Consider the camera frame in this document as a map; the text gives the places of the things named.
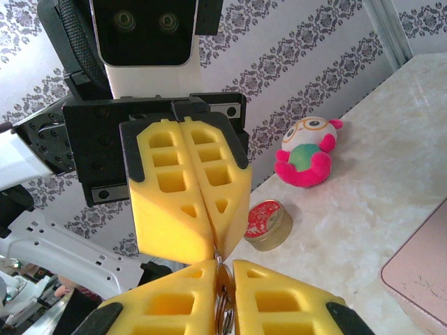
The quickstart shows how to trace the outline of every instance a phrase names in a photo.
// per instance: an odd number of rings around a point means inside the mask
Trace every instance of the patterned wall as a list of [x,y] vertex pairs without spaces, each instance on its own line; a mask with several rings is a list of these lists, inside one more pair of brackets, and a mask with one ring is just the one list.
[[393,0],[413,55],[447,52],[447,1]]
[[[388,56],[361,0],[225,0],[219,34],[200,41],[205,87],[249,100],[254,187],[272,174],[293,122],[341,117],[392,74]],[[21,120],[68,93],[36,0],[0,0],[0,60],[3,120]],[[25,187],[66,228],[137,256],[128,201],[86,207],[75,174]]]

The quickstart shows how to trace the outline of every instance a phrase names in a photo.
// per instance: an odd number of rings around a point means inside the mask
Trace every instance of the pink stuffed toy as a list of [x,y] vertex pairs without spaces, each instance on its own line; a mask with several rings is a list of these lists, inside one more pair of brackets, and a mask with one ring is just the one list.
[[326,121],[320,117],[305,117],[290,128],[277,151],[274,171],[287,184],[310,187],[325,181],[330,175],[329,153],[337,145],[337,129],[343,121]]

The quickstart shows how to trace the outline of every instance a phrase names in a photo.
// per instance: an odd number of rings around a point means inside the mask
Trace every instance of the yellow foam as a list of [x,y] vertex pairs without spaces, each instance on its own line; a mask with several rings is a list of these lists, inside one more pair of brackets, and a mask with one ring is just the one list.
[[212,259],[213,234],[179,124],[151,124],[137,142],[145,180],[129,179],[129,193],[140,252],[187,264]]
[[214,243],[225,260],[247,229],[251,167],[237,166],[218,128],[189,117],[179,125],[202,192]]
[[108,335],[214,335],[217,263],[207,260],[103,302],[123,310]]
[[246,260],[233,273],[236,335],[343,335],[326,308],[342,298]]

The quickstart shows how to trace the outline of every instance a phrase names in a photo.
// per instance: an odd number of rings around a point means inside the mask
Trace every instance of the white table surface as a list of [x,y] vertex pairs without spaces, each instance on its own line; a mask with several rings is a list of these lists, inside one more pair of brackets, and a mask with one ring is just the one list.
[[291,235],[245,259],[345,298],[377,334],[422,334],[379,270],[447,195],[447,54],[417,56],[343,117],[332,174],[310,189],[274,175],[251,195],[284,204]]

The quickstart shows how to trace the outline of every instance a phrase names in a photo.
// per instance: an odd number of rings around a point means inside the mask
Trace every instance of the metal tin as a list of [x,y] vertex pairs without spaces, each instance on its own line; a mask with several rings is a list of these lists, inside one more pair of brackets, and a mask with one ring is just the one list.
[[276,248],[290,235],[293,220],[284,206],[274,199],[256,204],[249,212],[244,238],[259,251]]

